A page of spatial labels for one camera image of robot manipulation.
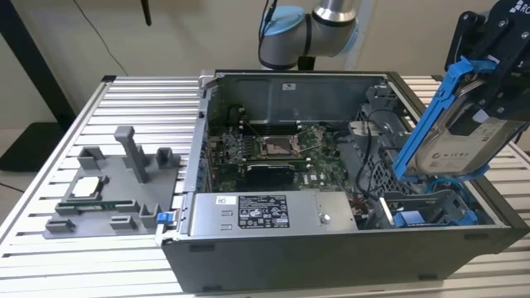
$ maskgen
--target black cable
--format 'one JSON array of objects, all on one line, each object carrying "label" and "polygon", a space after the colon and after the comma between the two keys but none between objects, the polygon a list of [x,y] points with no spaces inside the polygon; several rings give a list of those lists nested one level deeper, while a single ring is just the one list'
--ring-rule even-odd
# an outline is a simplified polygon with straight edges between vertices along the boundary
[{"label": "black cable", "polygon": [[262,43],[262,32],[264,32],[264,20],[266,19],[266,13],[268,13],[268,8],[269,8],[269,0],[265,3],[265,8],[264,8],[264,12],[262,12],[262,20],[260,22],[260,31],[258,31],[258,40],[260,43]]},{"label": "black cable", "polygon": [[117,57],[114,56],[114,54],[113,54],[113,52],[111,52],[111,49],[109,48],[109,45],[107,45],[107,43],[106,43],[106,40],[103,39],[102,34],[99,33],[97,27],[94,26],[94,24],[93,24],[90,18],[89,18],[87,15],[85,14],[83,8],[82,8],[81,4],[78,3],[78,0],[73,0],[73,1],[74,1],[75,5],[78,6],[78,9],[79,9],[81,12],[82,12],[82,15],[83,15],[85,19],[87,20],[87,22],[90,23],[90,25],[91,25],[94,31],[97,32],[97,34],[98,34],[98,36],[99,36],[99,39],[102,40],[102,43],[103,43],[103,45],[105,45],[106,48],[107,48],[109,54],[111,55],[113,59],[115,60],[117,64],[119,65],[121,69],[122,69],[123,72],[126,73],[126,76],[129,76],[130,74],[127,73],[126,69],[123,68],[122,63],[118,61]]},{"label": "black cable", "polygon": [[11,188],[14,191],[19,191],[19,192],[25,193],[25,191],[23,191],[21,188],[17,188],[17,187],[14,187],[14,186],[11,186],[11,185],[7,185],[7,184],[5,184],[5,183],[2,183],[2,182],[0,182],[0,186],[7,187],[7,188]]},{"label": "black cable", "polygon": [[260,60],[262,59],[262,41],[264,41],[264,38],[266,37],[266,30],[268,30],[269,23],[272,22],[272,19],[273,19],[274,11],[277,10],[278,0],[273,0],[272,7],[268,11],[269,2],[270,2],[270,0],[268,0],[268,2],[265,3],[262,20],[261,20],[261,24],[260,24],[260,43],[258,43],[258,59]]},{"label": "black cable", "polygon": [[360,171],[357,172],[357,177],[356,177],[356,187],[358,188],[358,190],[361,191],[361,193],[365,195],[366,198],[372,198],[372,199],[374,199],[374,200],[377,200],[377,198],[374,197],[373,194],[370,194],[370,189],[364,189],[364,188],[361,187],[361,175],[362,175],[364,172],[365,172],[365,168],[366,168],[366,165],[368,165],[368,160],[369,160],[369,157],[370,157],[370,152],[372,152],[372,150],[373,150],[373,131],[370,130],[370,124],[369,124],[369,122],[376,123],[374,121],[370,120],[370,117],[372,117],[372,116],[374,115],[374,113],[377,113],[377,112],[388,112],[388,113],[393,113],[393,114],[396,114],[397,116],[400,116],[400,114],[398,114],[396,111],[393,111],[393,110],[377,109],[377,110],[372,111],[370,114],[368,114],[366,120],[365,120],[365,123],[366,123],[366,132],[368,132],[368,140],[366,140],[366,149],[365,149],[364,163],[361,164],[361,168],[360,168]]},{"label": "black cable", "polygon": [[516,144],[520,142],[524,132],[525,132],[525,131],[523,131],[523,132],[520,132],[520,133],[517,134],[517,137],[516,137],[516,140],[515,140],[515,143],[516,143]]}]

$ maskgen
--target open computer chassis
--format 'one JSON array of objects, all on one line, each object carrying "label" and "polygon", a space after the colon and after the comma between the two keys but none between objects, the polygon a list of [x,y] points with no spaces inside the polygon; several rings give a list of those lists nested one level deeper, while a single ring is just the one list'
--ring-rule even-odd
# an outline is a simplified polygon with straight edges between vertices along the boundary
[{"label": "open computer chassis", "polygon": [[444,280],[528,233],[487,178],[397,180],[425,106],[396,73],[217,71],[202,92],[157,234],[187,292]]}]

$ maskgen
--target white sticker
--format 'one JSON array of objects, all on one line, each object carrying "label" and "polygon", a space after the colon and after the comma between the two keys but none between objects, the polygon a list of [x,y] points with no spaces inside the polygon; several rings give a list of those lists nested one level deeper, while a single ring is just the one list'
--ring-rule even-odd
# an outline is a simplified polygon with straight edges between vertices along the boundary
[{"label": "white sticker", "polygon": [[282,89],[284,89],[284,91],[297,90],[297,84],[292,84],[292,83],[284,84]]},{"label": "white sticker", "polygon": [[217,205],[236,205],[237,196],[218,196]]}]

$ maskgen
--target aluminum extrusion table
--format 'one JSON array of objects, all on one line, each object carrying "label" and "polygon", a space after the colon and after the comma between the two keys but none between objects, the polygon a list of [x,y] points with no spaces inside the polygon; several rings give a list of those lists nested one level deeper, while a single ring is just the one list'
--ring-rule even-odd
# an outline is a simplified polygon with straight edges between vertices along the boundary
[{"label": "aluminum extrusion table", "polygon": [[[428,104],[440,83],[430,76],[404,79]],[[99,145],[106,155],[123,154],[113,136],[118,125],[134,125],[134,139],[143,145],[146,153],[155,153],[158,147],[171,147],[182,155],[175,188],[175,201],[179,201],[198,113],[198,89],[198,78],[118,77],[113,83],[99,85],[0,227],[3,298],[33,294],[41,297],[174,297],[178,294],[179,297],[195,297],[182,292],[154,235],[46,240],[41,232],[81,166],[75,157],[82,147]],[[491,166],[488,179],[530,224],[530,158],[511,143]],[[445,282],[221,297],[365,296],[529,297],[530,238],[520,240],[499,255],[477,257]]]}]

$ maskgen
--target gray fixture post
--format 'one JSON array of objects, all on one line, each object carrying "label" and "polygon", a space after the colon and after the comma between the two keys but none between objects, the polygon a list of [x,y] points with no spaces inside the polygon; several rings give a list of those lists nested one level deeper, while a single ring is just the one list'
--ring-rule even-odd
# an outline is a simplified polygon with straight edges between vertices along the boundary
[{"label": "gray fixture post", "polygon": [[139,183],[146,183],[150,179],[146,168],[143,166],[143,157],[139,153],[139,149],[133,139],[134,127],[133,126],[118,126],[115,132],[115,139],[122,143],[123,149],[126,150],[126,155],[129,159],[129,165],[133,168],[134,175]]}]

